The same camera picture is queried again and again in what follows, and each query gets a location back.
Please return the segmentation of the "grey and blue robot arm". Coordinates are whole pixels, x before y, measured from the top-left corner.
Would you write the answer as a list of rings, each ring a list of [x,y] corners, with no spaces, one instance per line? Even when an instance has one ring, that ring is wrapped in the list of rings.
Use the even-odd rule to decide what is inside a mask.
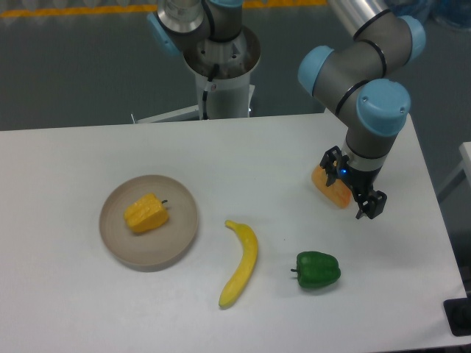
[[[249,80],[261,57],[255,34],[242,24],[241,1],[159,1],[147,17],[170,55],[182,55],[195,77],[202,120],[246,118]],[[326,196],[348,190],[358,217],[375,218],[387,196],[374,188],[411,107],[408,91],[387,75],[419,56],[425,30],[415,18],[396,16],[383,1],[331,1],[353,38],[344,51],[312,49],[297,78],[346,127],[342,146],[320,163],[318,189]]]

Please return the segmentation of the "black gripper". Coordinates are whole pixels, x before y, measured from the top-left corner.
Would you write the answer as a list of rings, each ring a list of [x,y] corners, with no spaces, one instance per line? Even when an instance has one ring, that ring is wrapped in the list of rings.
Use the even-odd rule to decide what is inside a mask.
[[[350,189],[358,205],[357,219],[374,219],[383,212],[387,195],[373,188],[382,169],[376,160],[342,154],[341,149],[334,146],[324,153],[319,166],[325,171],[327,187],[341,180]]]

